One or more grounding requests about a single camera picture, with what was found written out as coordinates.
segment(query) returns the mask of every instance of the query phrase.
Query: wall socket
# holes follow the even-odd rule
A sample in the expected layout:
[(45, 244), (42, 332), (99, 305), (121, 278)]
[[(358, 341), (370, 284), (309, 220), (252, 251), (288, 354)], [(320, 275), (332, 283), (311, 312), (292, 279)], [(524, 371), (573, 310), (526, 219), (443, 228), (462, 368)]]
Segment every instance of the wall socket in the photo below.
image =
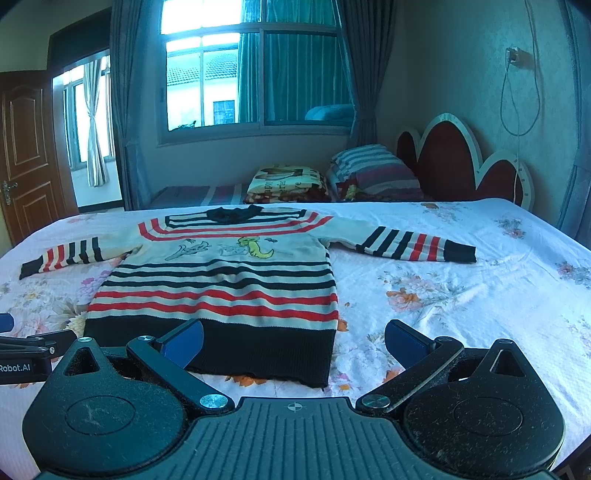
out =
[(505, 65), (519, 66), (521, 63), (521, 50), (518, 47), (507, 47), (505, 50)]

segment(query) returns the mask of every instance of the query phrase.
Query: cable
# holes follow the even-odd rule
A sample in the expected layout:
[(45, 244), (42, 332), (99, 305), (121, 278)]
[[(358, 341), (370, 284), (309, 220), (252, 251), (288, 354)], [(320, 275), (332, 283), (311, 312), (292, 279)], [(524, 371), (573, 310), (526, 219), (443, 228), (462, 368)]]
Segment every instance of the cable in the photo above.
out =
[[(536, 34), (535, 34), (533, 11), (532, 11), (532, 7), (530, 4), (530, 0), (524, 0), (524, 4), (525, 4), (525, 10), (527, 11), (528, 22), (530, 25), (532, 55), (534, 58), (534, 83), (535, 83), (535, 92), (536, 92), (537, 100), (538, 100), (538, 110), (535, 114), (534, 121), (532, 122), (530, 127), (527, 130), (525, 130), (524, 132), (521, 132), (521, 119), (519, 118), (519, 111), (518, 111), (517, 105), (515, 103), (515, 97), (513, 95), (513, 88), (511, 87), (511, 79), (509, 78), (509, 68), (511, 67), (511, 61), (507, 60), (507, 65), (505, 68), (505, 78), (503, 79), (503, 87), (501, 89), (500, 113), (501, 113), (501, 124), (502, 124), (503, 128), (505, 129), (505, 131), (509, 135), (511, 135), (512, 137), (517, 137), (517, 166), (515, 168), (515, 180), (513, 182), (513, 203), (517, 202), (517, 179), (519, 177), (519, 171), (521, 169), (521, 160), (520, 160), (521, 137), (524, 137), (525, 135), (527, 135), (528, 133), (530, 133), (533, 130), (536, 123), (538, 122), (538, 119), (540, 118), (540, 113), (542, 110), (542, 99), (541, 99), (541, 95), (540, 95), (540, 86), (538, 84), (538, 43), (537, 43)], [(509, 84), (509, 92), (511, 93), (511, 103), (513, 104), (513, 108), (515, 109), (515, 114), (517, 116), (517, 133), (512, 132), (509, 129), (509, 127), (507, 127), (507, 125), (505, 123), (505, 119), (503, 117), (503, 99), (505, 97), (505, 86), (507, 83)]]

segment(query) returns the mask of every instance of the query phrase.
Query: striped sweater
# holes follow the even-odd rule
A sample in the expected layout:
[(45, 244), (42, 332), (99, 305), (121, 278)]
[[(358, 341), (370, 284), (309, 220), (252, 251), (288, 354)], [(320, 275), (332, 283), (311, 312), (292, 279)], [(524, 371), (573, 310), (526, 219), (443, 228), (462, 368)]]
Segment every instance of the striped sweater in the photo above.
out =
[(327, 385), (337, 328), (328, 247), (410, 261), (475, 262), (475, 248), (309, 210), (210, 209), (78, 240), (23, 264), (21, 278), (125, 256), (92, 300), (85, 335), (121, 346), (200, 318), (199, 372)]

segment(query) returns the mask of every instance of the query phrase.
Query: tiled roof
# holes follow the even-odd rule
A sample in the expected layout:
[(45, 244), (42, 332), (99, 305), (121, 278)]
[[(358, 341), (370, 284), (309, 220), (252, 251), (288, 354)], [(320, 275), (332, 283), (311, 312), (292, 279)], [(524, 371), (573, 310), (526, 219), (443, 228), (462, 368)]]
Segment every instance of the tiled roof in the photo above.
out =
[[(205, 80), (234, 78), (238, 72), (236, 53), (220, 52), (205, 55)], [(173, 66), (167, 69), (167, 85), (182, 85), (199, 81), (199, 64)]]

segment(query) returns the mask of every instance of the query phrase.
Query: gray dinosaur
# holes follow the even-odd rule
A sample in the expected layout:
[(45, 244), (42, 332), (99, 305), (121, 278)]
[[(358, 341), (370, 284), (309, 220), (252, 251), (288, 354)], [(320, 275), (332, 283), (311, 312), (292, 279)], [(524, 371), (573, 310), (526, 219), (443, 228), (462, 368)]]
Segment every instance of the gray dinosaur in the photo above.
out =
[(166, 257), (164, 260), (167, 262), (171, 260), (176, 260), (177, 258), (180, 258), (183, 255), (193, 255), (199, 252), (205, 252), (205, 250), (209, 248), (209, 243), (207, 243), (205, 240), (198, 245), (195, 245), (197, 241), (193, 238), (187, 238), (187, 242), (189, 243), (188, 246), (185, 244), (179, 245), (178, 251), (176, 253), (173, 253), (169, 257)]

